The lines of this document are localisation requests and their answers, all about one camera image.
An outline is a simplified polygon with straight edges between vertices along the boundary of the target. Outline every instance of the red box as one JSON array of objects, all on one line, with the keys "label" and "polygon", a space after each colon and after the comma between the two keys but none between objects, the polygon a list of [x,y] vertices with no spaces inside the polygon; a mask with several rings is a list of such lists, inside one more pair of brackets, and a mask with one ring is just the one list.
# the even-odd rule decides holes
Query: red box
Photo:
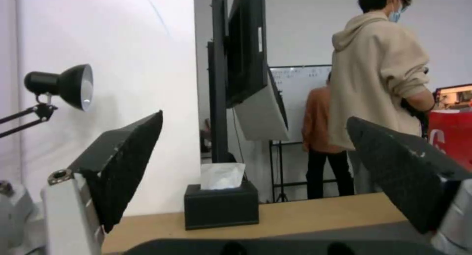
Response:
[{"label": "red box", "polygon": [[430,144],[472,172],[472,112],[433,111],[429,118]]}]

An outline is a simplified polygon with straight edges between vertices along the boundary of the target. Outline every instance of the whiteboard stand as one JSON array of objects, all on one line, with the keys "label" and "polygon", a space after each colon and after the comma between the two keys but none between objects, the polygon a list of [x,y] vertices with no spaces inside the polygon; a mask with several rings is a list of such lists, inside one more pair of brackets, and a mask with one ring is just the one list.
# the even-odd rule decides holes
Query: whiteboard stand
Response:
[{"label": "whiteboard stand", "polygon": [[[271,67],[277,88],[287,110],[288,130],[290,141],[269,141],[270,174],[272,181],[273,203],[288,201],[285,187],[306,186],[307,182],[284,183],[284,166],[282,147],[287,145],[300,145],[301,126],[303,114],[305,113],[306,97],[312,89],[322,87],[326,84],[326,78],[331,71],[331,65],[307,65],[307,66],[283,66]],[[274,181],[273,147],[278,149],[278,160],[280,172],[280,183]],[[324,180],[323,184],[336,182],[335,179]],[[278,197],[275,197],[275,188],[280,188]]]}]

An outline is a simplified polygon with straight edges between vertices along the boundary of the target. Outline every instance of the black tissue box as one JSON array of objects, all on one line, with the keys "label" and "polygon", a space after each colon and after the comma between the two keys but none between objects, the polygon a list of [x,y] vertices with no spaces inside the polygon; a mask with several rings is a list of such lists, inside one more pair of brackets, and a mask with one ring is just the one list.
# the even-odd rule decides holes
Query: black tissue box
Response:
[{"label": "black tissue box", "polygon": [[223,190],[188,185],[184,196],[185,229],[258,224],[258,206],[258,191],[250,181]]}]

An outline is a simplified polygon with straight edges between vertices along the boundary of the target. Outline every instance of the hood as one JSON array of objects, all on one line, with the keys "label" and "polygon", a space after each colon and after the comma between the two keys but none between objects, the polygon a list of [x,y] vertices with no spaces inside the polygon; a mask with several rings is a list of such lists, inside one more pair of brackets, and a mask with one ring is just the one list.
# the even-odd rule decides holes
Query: hood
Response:
[{"label": "hood", "polygon": [[365,13],[352,18],[346,25],[346,28],[333,35],[333,46],[336,51],[342,51],[354,40],[361,29],[376,21],[388,21],[387,16],[379,11]]}]

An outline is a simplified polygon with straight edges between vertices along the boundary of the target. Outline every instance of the person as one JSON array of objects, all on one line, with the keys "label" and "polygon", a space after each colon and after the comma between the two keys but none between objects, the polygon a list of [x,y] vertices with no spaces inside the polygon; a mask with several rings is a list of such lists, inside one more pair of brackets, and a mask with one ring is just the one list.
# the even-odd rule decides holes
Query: person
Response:
[{"label": "person", "polygon": [[327,121],[329,118],[329,74],[326,86],[313,89],[308,95],[303,120],[303,150],[308,152],[306,173],[308,199],[323,198],[323,171],[326,158],[336,177],[340,196],[354,194],[354,184],[349,173],[347,152],[328,144]]},{"label": "person", "polygon": [[404,99],[418,112],[427,113],[434,99],[425,86],[429,57],[415,36],[397,23],[412,0],[358,3],[363,14],[332,38],[329,141],[348,150],[356,193],[371,193],[378,188],[349,138],[349,117],[420,136],[420,121],[401,102]]}]

